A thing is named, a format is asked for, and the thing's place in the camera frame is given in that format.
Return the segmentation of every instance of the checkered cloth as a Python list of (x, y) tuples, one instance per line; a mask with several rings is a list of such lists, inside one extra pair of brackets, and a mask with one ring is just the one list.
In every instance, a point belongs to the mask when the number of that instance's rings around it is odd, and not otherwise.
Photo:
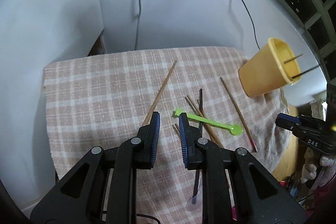
[[(184, 168), (179, 136), (173, 129), (178, 122), (173, 115), (177, 107), (192, 112), (186, 95), (196, 101), (199, 88), (203, 88), (208, 118), (242, 126), (220, 81), (222, 76), (259, 149), (254, 156), (269, 171), (275, 168), (289, 141), (289, 132), (274, 123), (280, 112), (288, 113), (280, 90), (248, 98), (238, 77), (238, 69), (247, 58), (238, 50), (171, 48), (50, 64), (44, 75), (47, 132), (61, 178), (93, 146), (116, 147), (137, 134), (174, 60), (178, 63), (156, 107), (161, 116), (156, 163), (152, 170), (138, 171), (137, 211), (156, 216), (163, 223), (201, 223), (201, 209), (186, 210), (193, 192), (194, 171)], [(252, 151), (246, 133), (233, 136), (226, 130), (213, 129), (224, 148), (242, 146)]]

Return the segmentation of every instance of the green spoon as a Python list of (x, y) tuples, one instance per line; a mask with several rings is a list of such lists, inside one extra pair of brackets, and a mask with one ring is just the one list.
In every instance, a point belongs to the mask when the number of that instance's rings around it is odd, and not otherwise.
[[(175, 115), (179, 116), (182, 112), (183, 112), (182, 109), (178, 108), (178, 109), (175, 110)], [(186, 114), (187, 114), (187, 117), (189, 119), (193, 119), (193, 120), (200, 121), (200, 122), (205, 122), (205, 123), (211, 124), (215, 127), (220, 127), (220, 128), (227, 129), (227, 130), (230, 131), (230, 133), (232, 135), (240, 135), (240, 134), (243, 133), (243, 129), (239, 124), (232, 124), (232, 125), (228, 126), (227, 124), (212, 121), (212, 120), (209, 120), (209, 119), (206, 119), (206, 118), (203, 118), (203, 117), (191, 114), (191, 113), (186, 113)]]

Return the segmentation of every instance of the white wall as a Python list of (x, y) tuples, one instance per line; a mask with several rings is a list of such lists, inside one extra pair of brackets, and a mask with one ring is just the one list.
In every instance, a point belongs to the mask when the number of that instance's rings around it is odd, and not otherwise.
[(87, 56), (102, 29), (99, 0), (0, 0), (0, 178), (26, 214), (55, 182), (43, 68)]
[[(301, 70), (317, 64), (309, 47), (276, 0), (244, 0), (253, 18), (260, 47), (269, 37), (285, 40), (294, 53), (303, 53)], [(253, 28), (241, 0), (141, 0), (138, 49), (226, 46), (249, 57), (257, 51)], [(134, 49), (138, 0), (101, 0), (104, 41), (109, 52)], [(326, 89), (320, 69), (285, 87), (289, 103), (301, 105)]]

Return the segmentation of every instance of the yellow cup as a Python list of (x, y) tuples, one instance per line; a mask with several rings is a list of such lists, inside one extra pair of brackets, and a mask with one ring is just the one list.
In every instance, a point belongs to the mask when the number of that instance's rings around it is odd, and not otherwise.
[(239, 69), (239, 79), (248, 97), (298, 82), (301, 77), (293, 79), (301, 73), (298, 62), (292, 60), (284, 64), (293, 57), (294, 53), (286, 42), (269, 38), (267, 44)]

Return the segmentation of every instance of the silver screw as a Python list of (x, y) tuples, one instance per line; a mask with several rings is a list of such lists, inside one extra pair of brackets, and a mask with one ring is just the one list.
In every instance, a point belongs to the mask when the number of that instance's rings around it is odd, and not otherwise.
[(101, 152), (101, 148), (99, 146), (95, 146), (94, 148), (91, 149), (91, 153), (94, 155), (97, 155)]
[(237, 153), (241, 156), (245, 156), (247, 154), (247, 150), (245, 148), (239, 147), (237, 149)]
[(208, 139), (206, 139), (206, 138), (199, 138), (199, 139), (197, 140), (197, 142), (198, 142), (199, 144), (207, 144), (207, 143), (208, 143)]
[(141, 139), (138, 138), (138, 137), (135, 137), (135, 138), (131, 139), (131, 143), (132, 144), (139, 144), (139, 143), (141, 143)]

